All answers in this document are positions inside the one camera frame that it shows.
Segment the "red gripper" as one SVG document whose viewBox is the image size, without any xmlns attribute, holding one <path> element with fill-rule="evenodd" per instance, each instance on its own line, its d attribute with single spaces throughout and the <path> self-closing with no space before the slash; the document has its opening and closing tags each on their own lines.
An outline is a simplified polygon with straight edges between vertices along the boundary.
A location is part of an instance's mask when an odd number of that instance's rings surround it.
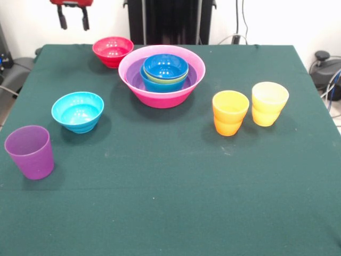
<svg viewBox="0 0 341 256">
<path fill-rule="evenodd" d="M 64 30 L 67 29 L 66 19 L 62 12 L 62 5 L 81 7 L 81 10 L 83 13 L 83 18 L 82 18 L 83 28 L 85 31 L 90 29 L 86 7 L 91 6 L 93 3 L 93 0 L 50 0 L 50 2 L 52 4 L 57 5 L 59 22 L 60 22 L 60 26 L 62 29 Z"/>
</svg>

